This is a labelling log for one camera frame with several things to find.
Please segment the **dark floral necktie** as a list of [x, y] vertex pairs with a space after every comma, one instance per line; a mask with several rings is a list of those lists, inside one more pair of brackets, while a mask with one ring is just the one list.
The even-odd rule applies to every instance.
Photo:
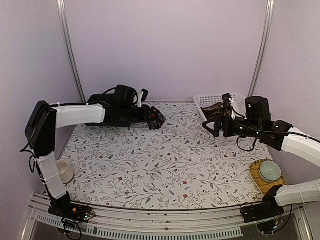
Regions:
[[166, 122], [166, 117], [154, 106], [147, 106], [146, 123], [149, 130], [158, 130]]

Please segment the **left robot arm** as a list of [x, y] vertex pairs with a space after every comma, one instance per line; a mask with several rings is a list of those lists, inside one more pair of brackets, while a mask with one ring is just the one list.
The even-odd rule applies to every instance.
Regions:
[[44, 184], [51, 206], [63, 216], [74, 213], [70, 194], [57, 167], [57, 131], [78, 125], [128, 127], [147, 120], [144, 104], [149, 92], [119, 84], [103, 93], [93, 94], [87, 102], [48, 103], [39, 101], [25, 127], [27, 144], [21, 152], [29, 153], [28, 166]]

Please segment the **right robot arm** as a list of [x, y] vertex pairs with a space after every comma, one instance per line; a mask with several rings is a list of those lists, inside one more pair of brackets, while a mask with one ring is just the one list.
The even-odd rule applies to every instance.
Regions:
[[[220, 132], [225, 138], [238, 136], [254, 138], [279, 151], [298, 156], [315, 166], [320, 165], [320, 141], [292, 124], [271, 119], [269, 101], [265, 97], [251, 96], [244, 100], [245, 115], [236, 112], [230, 94], [222, 96], [224, 113], [215, 114], [202, 126], [214, 137]], [[257, 207], [262, 218], [283, 214], [284, 206], [318, 202], [320, 181], [313, 180], [295, 185], [273, 186]]]

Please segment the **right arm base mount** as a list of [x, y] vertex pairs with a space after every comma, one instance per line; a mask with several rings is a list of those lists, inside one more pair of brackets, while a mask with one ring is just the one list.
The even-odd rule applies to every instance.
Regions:
[[245, 223], [279, 217], [279, 220], [274, 220], [272, 225], [270, 223], [262, 223], [260, 227], [258, 227], [258, 230], [263, 235], [274, 234], [278, 230], [280, 220], [285, 213], [284, 208], [278, 206], [275, 200], [268, 199], [264, 199], [258, 204], [245, 202], [240, 206], [239, 211]]

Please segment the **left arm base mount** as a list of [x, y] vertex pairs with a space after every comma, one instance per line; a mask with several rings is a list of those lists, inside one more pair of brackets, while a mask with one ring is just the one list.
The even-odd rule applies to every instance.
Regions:
[[52, 205], [49, 207], [48, 213], [61, 217], [62, 227], [66, 234], [76, 231], [80, 235], [82, 234], [80, 224], [88, 223], [89, 220], [96, 216], [92, 207], [75, 203], [69, 203], [61, 207]]

